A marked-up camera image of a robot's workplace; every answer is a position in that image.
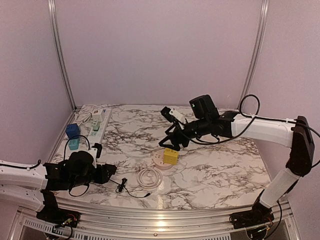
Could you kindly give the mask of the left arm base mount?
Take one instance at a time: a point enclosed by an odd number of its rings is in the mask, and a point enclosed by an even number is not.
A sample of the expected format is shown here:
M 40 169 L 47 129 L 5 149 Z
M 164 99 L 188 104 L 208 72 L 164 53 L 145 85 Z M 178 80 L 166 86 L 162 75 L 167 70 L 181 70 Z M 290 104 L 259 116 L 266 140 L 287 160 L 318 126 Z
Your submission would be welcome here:
M 53 192 L 44 189 L 40 192 L 43 196 L 42 202 L 44 206 L 36 213 L 38 219 L 55 224 L 56 228 L 64 226 L 77 227 L 80 218 L 79 212 L 59 208 Z

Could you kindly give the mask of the long white power strip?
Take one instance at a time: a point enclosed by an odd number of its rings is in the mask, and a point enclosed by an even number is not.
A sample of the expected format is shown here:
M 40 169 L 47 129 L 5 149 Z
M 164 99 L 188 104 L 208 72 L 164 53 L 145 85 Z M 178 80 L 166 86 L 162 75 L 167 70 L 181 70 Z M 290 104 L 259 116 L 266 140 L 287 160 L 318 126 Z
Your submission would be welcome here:
M 88 134 L 88 140 L 93 145 L 95 143 L 102 143 L 103 137 L 105 135 L 109 120 L 111 118 L 112 110 L 110 108 L 101 108 L 104 109 L 104 120 L 102 122 L 99 122 L 99 130 L 93 131 L 92 124 L 91 129 Z

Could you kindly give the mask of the blue cube socket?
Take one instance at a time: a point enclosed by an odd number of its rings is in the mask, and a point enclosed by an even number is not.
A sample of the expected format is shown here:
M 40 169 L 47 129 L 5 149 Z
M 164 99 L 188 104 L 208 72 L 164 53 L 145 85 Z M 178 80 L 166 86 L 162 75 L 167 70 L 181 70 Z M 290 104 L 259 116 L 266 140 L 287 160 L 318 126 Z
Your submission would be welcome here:
M 68 139 L 72 139 L 75 136 L 80 135 L 81 130 L 77 123 L 71 123 L 66 126 L 65 134 L 67 135 Z

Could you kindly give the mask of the pink round power strip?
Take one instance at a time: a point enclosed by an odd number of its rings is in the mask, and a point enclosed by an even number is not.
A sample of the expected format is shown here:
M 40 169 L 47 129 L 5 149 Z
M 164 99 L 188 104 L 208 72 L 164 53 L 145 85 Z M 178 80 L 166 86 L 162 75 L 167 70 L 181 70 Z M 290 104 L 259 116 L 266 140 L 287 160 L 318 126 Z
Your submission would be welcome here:
M 151 166 L 143 168 L 137 174 L 137 182 L 144 189 L 155 189 L 163 181 L 162 171 L 170 170 L 174 165 L 166 164 L 163 161 L 164 149 L 156 151 L 151 157 Z

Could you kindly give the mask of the white cube socket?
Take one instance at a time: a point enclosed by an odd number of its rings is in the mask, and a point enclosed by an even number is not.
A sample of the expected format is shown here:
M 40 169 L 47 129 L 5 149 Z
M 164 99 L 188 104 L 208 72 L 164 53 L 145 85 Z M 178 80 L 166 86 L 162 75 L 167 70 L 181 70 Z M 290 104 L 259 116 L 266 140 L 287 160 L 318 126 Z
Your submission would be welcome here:
M 92 111 L 92 119 L 93 121 L 102 122 L 105 118 L 105 110 L 104 109 L 95 109 Z

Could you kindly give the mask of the teal power strip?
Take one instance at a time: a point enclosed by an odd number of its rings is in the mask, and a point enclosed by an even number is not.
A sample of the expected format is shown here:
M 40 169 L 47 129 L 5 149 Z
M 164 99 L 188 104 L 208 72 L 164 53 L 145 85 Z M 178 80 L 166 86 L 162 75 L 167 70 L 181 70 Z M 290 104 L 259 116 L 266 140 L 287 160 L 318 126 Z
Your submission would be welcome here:
M 73 138 L 70 139 L 67 146 L 71 151 L 75 151 L 79 149 L 79 144 L 80 144 L 80 138 Z

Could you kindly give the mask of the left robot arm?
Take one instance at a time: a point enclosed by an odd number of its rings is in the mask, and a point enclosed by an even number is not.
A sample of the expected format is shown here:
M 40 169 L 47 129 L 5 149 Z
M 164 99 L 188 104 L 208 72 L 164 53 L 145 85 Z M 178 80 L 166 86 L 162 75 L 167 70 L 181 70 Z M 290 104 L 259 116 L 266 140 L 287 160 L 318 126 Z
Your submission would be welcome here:
M 100 153 L 97 148 L 74 151 L 61 162 L 38 162 L 33 166 L 1 161 L 0 199 L 35 212 L 43 210 L 51 222 L 58 223 L 63 219 L 63 211 L 48 203 L 55 197 L 54 192 L 71 192 L 91 183 L 105 184 L 116 173 L 115 165 L 97 162 Z

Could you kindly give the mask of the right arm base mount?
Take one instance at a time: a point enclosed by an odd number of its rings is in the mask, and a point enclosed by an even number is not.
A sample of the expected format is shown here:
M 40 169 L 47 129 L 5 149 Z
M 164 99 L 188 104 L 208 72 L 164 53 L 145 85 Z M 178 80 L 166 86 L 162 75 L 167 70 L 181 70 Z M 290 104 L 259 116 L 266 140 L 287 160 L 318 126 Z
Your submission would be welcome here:
M 260 203 L 260 197 L 263 192 L 258 195 L 251 210 L 235 212 L 229 216 L 229 222 L 234 229 L 252 227 L 272 222 L 275 219 L 272 208 L 267 208 Z

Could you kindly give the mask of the yellow cube socket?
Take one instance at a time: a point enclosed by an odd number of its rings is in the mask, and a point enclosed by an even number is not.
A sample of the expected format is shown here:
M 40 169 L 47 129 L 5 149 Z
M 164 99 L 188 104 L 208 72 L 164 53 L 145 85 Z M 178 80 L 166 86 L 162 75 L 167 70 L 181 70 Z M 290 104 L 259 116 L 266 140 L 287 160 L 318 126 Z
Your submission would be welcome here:
M 179 152 L 170 148 L 164 149 L 163 162 L 165 164 L 176 165 L 178 162 Z

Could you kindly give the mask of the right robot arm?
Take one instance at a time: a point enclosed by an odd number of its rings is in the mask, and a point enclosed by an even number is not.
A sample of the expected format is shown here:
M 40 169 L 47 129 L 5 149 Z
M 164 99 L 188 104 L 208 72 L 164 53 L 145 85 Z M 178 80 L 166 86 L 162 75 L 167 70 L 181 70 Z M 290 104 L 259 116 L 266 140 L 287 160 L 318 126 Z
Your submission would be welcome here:
M 189 102 L 194 121 L 187 119 L 174 108 L 165 106 L 161 115 L 172 125 L 166 130 L 165 138 L 159 146 L 179 151 L 190 142 L 210 146 L 209 141 L 200 138 L 212 135 L 223 142 L 239 137 L 276 143 L 290 148 L 289 160 L 270 185 L 261 192 L 248 212 L 247 219 L 258 224 L 267 216 L 267 211 L 286 193 L 290 192 L 300 178 L 310 173 L 316 166 L 313 162 L 315 143 L 312 134 L 316 134 L 304 116 L 295 119 L 261 117 L 258 113 L 248 115 L 239 111 L 226 111 L 219 114 L 210 95 L 201 95 Z

